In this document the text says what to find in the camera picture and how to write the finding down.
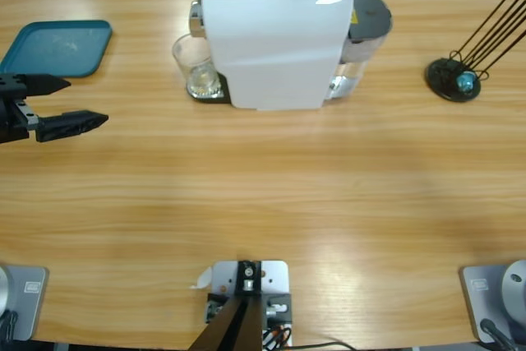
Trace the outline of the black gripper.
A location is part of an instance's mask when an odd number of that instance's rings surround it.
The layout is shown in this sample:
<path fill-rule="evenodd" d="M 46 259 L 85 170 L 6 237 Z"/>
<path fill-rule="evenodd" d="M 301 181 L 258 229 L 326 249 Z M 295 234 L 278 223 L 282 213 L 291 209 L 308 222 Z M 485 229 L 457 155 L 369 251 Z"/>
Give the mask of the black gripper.
<path fill-rule="evenodd" d="M 100 127 L 109 116 L 90 110 L 38 118 L 23 100 L 31 96 L 51 95 L 71 83 L 49 74 L 1 75 L 1 143 L 24 140 L 35 130 L 37 142 L 78 136 Z"/>

